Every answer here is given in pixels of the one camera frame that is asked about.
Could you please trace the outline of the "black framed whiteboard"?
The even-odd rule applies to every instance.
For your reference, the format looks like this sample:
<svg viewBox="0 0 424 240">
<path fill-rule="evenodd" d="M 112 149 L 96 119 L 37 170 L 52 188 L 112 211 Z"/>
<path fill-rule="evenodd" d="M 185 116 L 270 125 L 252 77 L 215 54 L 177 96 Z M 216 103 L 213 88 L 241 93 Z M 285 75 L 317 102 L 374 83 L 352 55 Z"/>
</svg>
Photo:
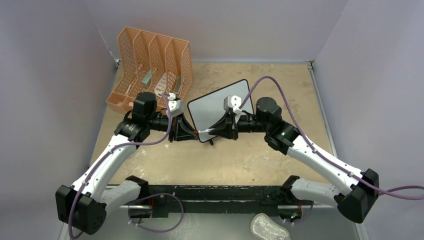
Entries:
<svg viewBox="0 0 424 240">
<path fill-rule="evenodd" d="M 206 130 L 215 124 L 226 113 L 224 110 L 224 99 L 227 96 L 238 96 L 241 98 L 241 105 L 239 107 L 241 114 L 239 115 L 242 115 L 243 111 L 252 114 L 254 106 L 250 97 L 242 105 L 249 91 L 248 81 L 242 79 L 189 101 L 187 107 L 194 128 L 196 130 Z M 201 133 L 198 135 L 198 138 L 201 143 L 206 143 L 213 139 L 214 136 L 209 135 L 209 133 Z"/>
</svg>

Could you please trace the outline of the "white whiteboard marker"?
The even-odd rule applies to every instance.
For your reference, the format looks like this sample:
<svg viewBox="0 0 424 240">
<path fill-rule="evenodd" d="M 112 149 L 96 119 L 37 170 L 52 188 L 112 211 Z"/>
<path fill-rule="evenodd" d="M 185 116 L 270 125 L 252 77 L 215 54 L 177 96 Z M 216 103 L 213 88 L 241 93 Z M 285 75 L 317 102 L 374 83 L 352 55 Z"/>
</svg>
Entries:
<svg viewBox="0 0 424 240">
<path fill-rule="evenodd" d="M 209 133 L 213 130 L 214 130 L 214 128 L 208 128 L 208 129 L 203 129 L 203 130 L 195 130 L 195 131 L 193 131 L 193 133 L 196 134 L 196 135 L 199 135 L 199 134 Z"/>
</svg>

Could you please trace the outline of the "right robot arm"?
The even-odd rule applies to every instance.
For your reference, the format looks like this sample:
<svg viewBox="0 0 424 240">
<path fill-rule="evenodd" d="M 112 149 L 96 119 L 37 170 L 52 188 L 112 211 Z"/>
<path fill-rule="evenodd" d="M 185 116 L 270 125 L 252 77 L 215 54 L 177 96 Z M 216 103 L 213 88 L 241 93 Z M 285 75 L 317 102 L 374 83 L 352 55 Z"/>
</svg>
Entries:
<svg viewBox="0 0 424 240">
<path fill-rule="evenodd" d="M 288 204 L 314 201 L 337 208 L 348 220 L 361 224 L 379 197 L 379 175 L 353 167 L 313 143 L 282 118 L 282 108 L 271 97 L 256 102 L 255 113 L 241 110 L 238 96 L 224 99 L 224 115 L 209 128 L 209 135 L 237 140 L 239 133 L 264 133 L 273 150 L 296 159 L 319 173 L 328 183 L 290 176 L 280 196 Z"/>
</svg>

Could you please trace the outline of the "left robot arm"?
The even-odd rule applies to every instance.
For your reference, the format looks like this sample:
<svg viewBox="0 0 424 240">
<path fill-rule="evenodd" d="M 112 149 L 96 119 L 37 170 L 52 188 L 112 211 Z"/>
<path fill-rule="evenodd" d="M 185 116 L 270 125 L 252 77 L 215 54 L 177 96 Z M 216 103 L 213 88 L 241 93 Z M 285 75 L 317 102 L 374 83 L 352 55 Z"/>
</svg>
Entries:
<svg viewBox="0 0 424 240">
<path fill-rule="evenodd" d="M 163 139 L 170 142 L 198 139 L 184 117 L 182 100 L 174 93 L 163 93 L 161 97 L 165 114 L 157 111 L 155 94 L 139 93 L 96 161 L 73 184 L 57 189 L 58 218 L 68 225 L 70 239 L 77 239 L 75 229 L 81 234 L 95 234 L 108 214 L 127 203 L 142 205 L 154 198 L 149 183 L 136 176 L 129 176 L 117 187 L 107 189 L 121 165 L 139 147 L 148 146 L 146 139 L 152 130 L 163 132 Z"/>
</svg>

